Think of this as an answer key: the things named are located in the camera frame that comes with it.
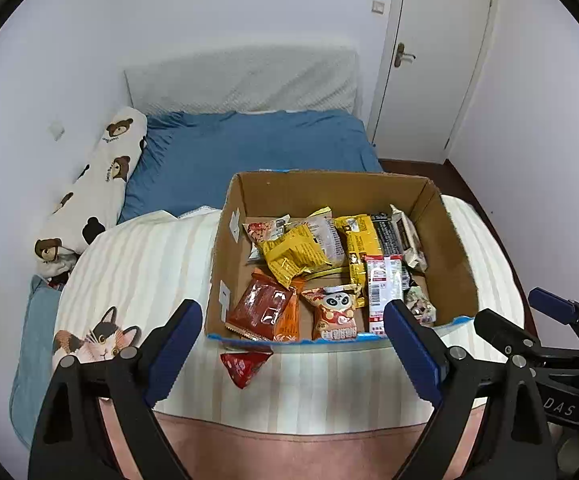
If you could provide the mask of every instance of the white door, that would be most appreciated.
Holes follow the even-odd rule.
[[[483,44],[491,1],[403,0],[373,140],[380,158],[444,160]]]

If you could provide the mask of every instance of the white wall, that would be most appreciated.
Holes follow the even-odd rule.
[[[362,120],[367,122],[385,40],[385,13],[372,0],[113,0],[127,34],[122,59],[140,62],[175,55],[189,45],[220,47],[238,38],[343,38],[357,46]]]
[[[559,0],[500,0],[493,43],[449,156],[525,291],[579,300],[579,25]],[[577,343],[535,312],[544,344]]]
[[[0,30],[0,459],[16,478],[26,476],[28,454],[8,399],[34,235],[128,102],[108,18],[104,0],[25,0]],[[53,120],[66,129],[58,142]]]

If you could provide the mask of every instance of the wooden floor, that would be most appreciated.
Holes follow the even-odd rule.
[[[525,329],[536,335],[536,326],[534,324],[534,319],[532,318],[531,312],[529,310],[529,304],[527,303],[527,296],[523,292],[521,280],[514,270],[514,266],[511,264],[509,255],[501,242],[501,238],[498,233],[493,228],[490,219],[487,218],[485,211],[482,206],[476,200],[474,193],[469,189],[467,183],[463,180],[458,173],[457,169],[450,161],[445,161],[445,164],[434,164],[432,162],[412,162],[409,160],[385,160],[381,159],[380,164],[383,166],[385,171],[389,173],[401,173],[401,174],[411,174],[411,175],[422,175],[431,178],[434,184],[441,190],[442,194],[447,194],[451,196],[456,196],[461,198],[468,204],[471,204],[476,212],[483,219],[483,222],[489,227],[490,232],[492,232],[493,237],[498,241],[501,246],[509,266],[511,267],[511,272],[514,276],[514,282],[521,292],[523,298],[523,305],[525,306]]]

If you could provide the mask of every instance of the headboard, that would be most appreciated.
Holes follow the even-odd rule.
[[[354,113],[357,53],[351,46],[265,44],[204,50],[125,70],[144,114],[332,110]]]

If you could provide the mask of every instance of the cardboard box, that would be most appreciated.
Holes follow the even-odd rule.
[[[458,325],[478,312],[476,285],[460,239],[439,190],[422,176],[390,173],[330,171],[255,171],[234,175],[224,204],[212,268],[211,292],[205,316],[205,334],[226,346],[272,347],[274,352],[323,352],[390,346],[386,338],[368,333],[367,308],[357,310],[359,336],[352,341],[311,341],[313,310],[300,300],[300,337],[296,343],[264,343],[240,338],[227,330],[227,311],[236,306],[251,280],[255,264],[248,264],[251,243],[244,222],[279,218],[306,218],[324,206],[334,217],[388,212],[393,203],[404,211],[420,235],[428,260],[425,273],[429,299],[437,309],[437,325]],[[342,275],[316,278],[305,288],[348,283]]]

